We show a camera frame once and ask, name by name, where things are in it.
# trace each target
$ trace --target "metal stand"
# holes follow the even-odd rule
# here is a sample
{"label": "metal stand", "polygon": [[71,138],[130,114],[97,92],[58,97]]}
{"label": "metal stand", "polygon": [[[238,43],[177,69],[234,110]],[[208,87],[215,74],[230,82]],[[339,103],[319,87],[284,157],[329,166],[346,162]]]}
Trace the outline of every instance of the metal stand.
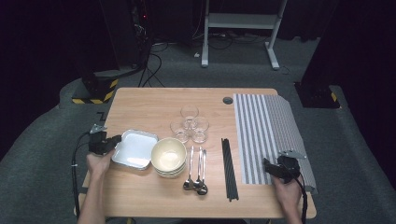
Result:
{"label": "metal stand", "polygon": [[274,70],[279,69],[274,53],[274,43],[277,31],[282,22],[283,12],[288,0],[282,0],[280,9],[276,15],[256,15],[256,14],[230,14],[230,13],[209,13],[209,0],[206,0],[205,8],[205,30],[204,44],[202,49],[202,67],[209,66],[209,49],[208,49],[208,30],[209,27],[218,28],[244,28],[244,29],[265,29],[273,30],[270,42],[265,42],[265,49],[271,61]]}

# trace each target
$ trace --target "bowl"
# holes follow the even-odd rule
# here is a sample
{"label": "bowl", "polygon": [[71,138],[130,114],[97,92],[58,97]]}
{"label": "bowl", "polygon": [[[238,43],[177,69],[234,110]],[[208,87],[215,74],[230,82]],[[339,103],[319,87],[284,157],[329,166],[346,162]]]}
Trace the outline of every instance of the bowl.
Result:
{"label": "bowl", "polygon": [[151,150],[151,164],[157,173],[174,174],[186,162],[187,150],[176,138],[164,138]]}
{"label": "bowl", "polygon": [[156,171],[162,177],[175,178],[175,177],[178,177],[181,173],[183,173],[185,167],[186,167],[186,162],[184,162],[184,164],[180,168],[178,168],[176,171],[174,171],[174,172],[163,173],[163,172],[161,172],[159,170],[156,170]]}

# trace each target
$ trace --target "human hand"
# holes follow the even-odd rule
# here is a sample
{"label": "human hand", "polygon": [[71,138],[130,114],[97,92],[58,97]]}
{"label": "human hand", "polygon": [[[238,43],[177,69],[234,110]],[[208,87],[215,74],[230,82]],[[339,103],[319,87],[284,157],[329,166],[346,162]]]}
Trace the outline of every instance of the human hand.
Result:
{"label": "human hand", "polygon": [[[302,196],[300,185],[295,179],[292,179],[287,184],[284,184],[278,177],[272,176],[272,179],[276,188],[277,200],[282,206],[288,223],[301,223],[297,209]],[[300,183],[302,182],[301,176],[298,177],[298,180]]]}
{"label": "human hand", "polygon": [[105,156],[99,156],[94,153],[87,155],[87,165],[91,177],[101,177],[106,173],[114,152],[115,149],[112,149]]}

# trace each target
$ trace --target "gray carpet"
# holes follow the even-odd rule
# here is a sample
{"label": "gray carpet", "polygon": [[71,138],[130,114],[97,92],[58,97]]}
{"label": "gray carpet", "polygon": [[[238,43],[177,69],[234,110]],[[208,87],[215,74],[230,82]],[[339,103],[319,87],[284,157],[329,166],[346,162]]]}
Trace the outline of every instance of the gray carpet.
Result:
{"label": "gray carpet", "polygon": [[[331,86],[342,108],[315,109],[303,108],[293,87],[293,82],[301,80],[318,41],[277,40],[275,52],[282,68],[274,71],[258,40],[262,38],[255,43],[233,43],[227,49],[209,49],[207,68],[201,67],[201,58],[194,57],[201,48],[154,46],[152,53],[162,59],[156,78],[165,87],[276,89],[290,102],[318,185],[318,194],[313,196],[318,215],[307,223],[396,223],[395,190],[365,144],[341,88]],[[210,44],[221,48],[227,43],[212,40]],[[159,62],[150,56],[148,68],[154,72]],[[117,88],[137,87],[140,74],[121,78]],[[156,78],[146,87],[161,87]],[[71,96],[79,82],[64,86],[59,105],[27,127],[2,159],[0,223],[76,222],[70,167],[75,143],[94,123],[105,123],[100,112],[106,117],[111,106],[111,101],[74,105]],[[87,172],[86,153],[84,147],[77,154],[80,185]],[[125,218],[109,223],[125,223]]]}

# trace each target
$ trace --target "table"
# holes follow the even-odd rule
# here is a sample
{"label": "table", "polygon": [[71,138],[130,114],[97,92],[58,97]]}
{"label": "table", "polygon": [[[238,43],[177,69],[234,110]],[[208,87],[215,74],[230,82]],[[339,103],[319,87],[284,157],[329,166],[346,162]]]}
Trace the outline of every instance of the table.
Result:
{"label": "table", "polygon": [[234,13],[210,13],[209,0],[206,0],[205,8],[205,28],[204,28],[204,44],[202,48],[201,66],[209,66],[209,48],[208,48],[208,30],[209,27],[218,28],[247,28],[247,29],[265,29],[272,30],[269,42],[265,42],[265,49],[274,70],[280,68],[274,53],[274,43],[277,31],[282,22],[283,12],[288,0],[281,0],[279,11],[276,15],[258,15],[258,14],[234,14]]}
{"label": "table", "polygon": [[[208,217],[208,218],[277,218],[283,217],[270,185],[246,185],[241,181],[237,132],[233,104],[223,98],[234,93],[277,94],[273,89],[211,89],[211,88],[119,88],[107,119],[107,136],[136,129],[155,133],[159,139],[172,136],[169,123],[180,117],[183,105],[196,105],[200,116],[209,120],[209,134],[202,143],[207,150],[205,183],[208,193],[198,195],[184,190],[188,166],[178,178],[157,175],[152,165],[137,171],[111,163],[104,186],[107,217]],[[228,138],[233,156],[239,200],[226,197],[221,138]],[[186,143],[189,149],[194,145]],[[194,153],[192,179],[197,178],[198,150]],[[89,175],[84,181],[87,187]],[[307,218],[316,215],[312,196],[308,193]]]}

